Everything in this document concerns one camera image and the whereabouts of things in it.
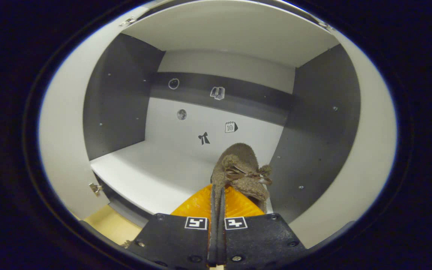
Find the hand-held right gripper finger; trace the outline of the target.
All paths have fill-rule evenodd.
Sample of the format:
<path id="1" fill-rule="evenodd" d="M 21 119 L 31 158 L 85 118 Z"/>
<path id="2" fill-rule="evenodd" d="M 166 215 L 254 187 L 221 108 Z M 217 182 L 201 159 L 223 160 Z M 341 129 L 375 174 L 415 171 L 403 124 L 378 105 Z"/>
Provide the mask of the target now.
<path id="1" fill-rule="evenodd" d="M 218 262 L 226 269 L 280 269 L 307 256 L 281 215 L 226 217 L 224 188 L 220 193 Z"/>
<path id="2" fill-rule="evenodd" d="M 165 269 L 208 269 L 218 261 L 218 225 L 212 185 L 171 214 L 154 214 L 127 250 Z"/>

